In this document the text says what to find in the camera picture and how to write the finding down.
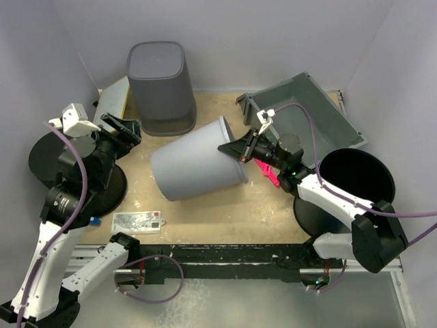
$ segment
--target red plastic object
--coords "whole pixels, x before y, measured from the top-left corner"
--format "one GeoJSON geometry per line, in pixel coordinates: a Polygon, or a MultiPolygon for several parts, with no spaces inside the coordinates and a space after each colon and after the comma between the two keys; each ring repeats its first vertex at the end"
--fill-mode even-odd
{"type": "Polygon", "coordinates": [[[279,187],[279,181],[278,178],[276,177],[276,174],[274,174],[272,172],[272,168],[269,164],[265,164],[264,162],[261,162],[259,159],[255,159],[255,162],[257,162],[257,164],[259,165],[260,168],[262,168],[262,173],[265,176],[268,176],[268,178],[270,179],[270,181],[272,181],[272,183],[276,186],[279,187]]]}

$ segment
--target gray trash can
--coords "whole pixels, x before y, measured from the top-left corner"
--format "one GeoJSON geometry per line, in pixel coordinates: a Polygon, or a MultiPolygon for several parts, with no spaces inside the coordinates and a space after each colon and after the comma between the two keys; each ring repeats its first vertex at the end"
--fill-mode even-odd
{"type": "Polygon", "coordinates": [[[244,164],[217,150],[219,145],[233,140],[231,129],[221,116],[155,151],[152,171],[163,195],[173,202],[247,183],[244,164]]]}
{"type": "Polygon", "coordinates": [[[196,124],[196,102],[184,49],[177,42],[144,42],[129,52],[130,90],[148,135],[183,135],[196,124]]]}

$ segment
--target white wall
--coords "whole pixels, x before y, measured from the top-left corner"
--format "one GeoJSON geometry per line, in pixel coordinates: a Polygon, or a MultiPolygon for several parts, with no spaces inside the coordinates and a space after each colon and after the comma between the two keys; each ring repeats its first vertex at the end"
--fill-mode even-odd
{"type": "Polygon", "coordinates": [[[0,10],[0,302],[21,285],[38,239],[47,189],[27,157],[44,120],[98,92],[49,0],[4,1],[0,10]]]}
{"type": "MultiPolygon", "coordinates": [[[[437,210],[437,2],[396,0],[346,89],[346,110],[397,185],[398,212],[437,210]]],[[[408,238],[436,218],[404,219],[408,238]]],[[[421,327],[436,327],[437,232],[401,257],[421,327]]]]}
{"type": "Polygon", "coordinates": [[[260,90],[307,70],[345,87],[393,0],[53,0],[98,87],[130,48],[174,40],[198,90],[260,90]]]}

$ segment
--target green-gray storage bin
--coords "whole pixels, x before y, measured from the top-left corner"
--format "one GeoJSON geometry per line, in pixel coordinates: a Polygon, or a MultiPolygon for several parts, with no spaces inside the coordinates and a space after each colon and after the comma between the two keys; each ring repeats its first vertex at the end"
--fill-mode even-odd
{"type": "MultiPolygon", "coordinates": [[[[319,161],[333,150],[358,148],[367,143],[362,133],[348,122],[336,104],[306,72],[262,91],[243,94],[236,102],[243,111],[244,124],[254,128],[261,126],[256,116],[258,111],[276,109],[286,103],[300,103],[313,119],[319,161]]],[[[314,166],[311,131],[298,107],[288,107],[278,112],[266,135],[272,141],[280,138],[285,146],[298,142],[304,150],[304,164],[314,166]]]]}

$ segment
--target wooden table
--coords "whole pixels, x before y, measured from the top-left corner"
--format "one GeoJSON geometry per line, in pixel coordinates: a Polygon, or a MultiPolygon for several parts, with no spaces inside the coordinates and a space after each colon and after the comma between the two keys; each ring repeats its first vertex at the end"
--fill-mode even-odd
{"type": "MultiPolygon", "coordinates": [[[[225,116],[235,138],[248,126],[243,122],[235,99],[240,94],[196,94],[197,123],[200,128],[225,116]]],[[[338,104],[335,94],[330,97],[338,104]]],[[[125,117],[135,118],[135,112],[125,117]]],[[[180,202],[169,202],[155,183],[152,153],[178,137],[151,137],[117,164],[128,178],[128,192],[115,212],[160,210],[166,224],[160,234],[137,234],[143,244],[256,244],[302,243],[309,237],[293,214],[293,196],[276,188],[251,161],[246,164],[249,183],[180,202]]],[[[100,227],[87,228],[80,244],[106,244],[111,237],[112,213],[102,217],[100,227]]]]}

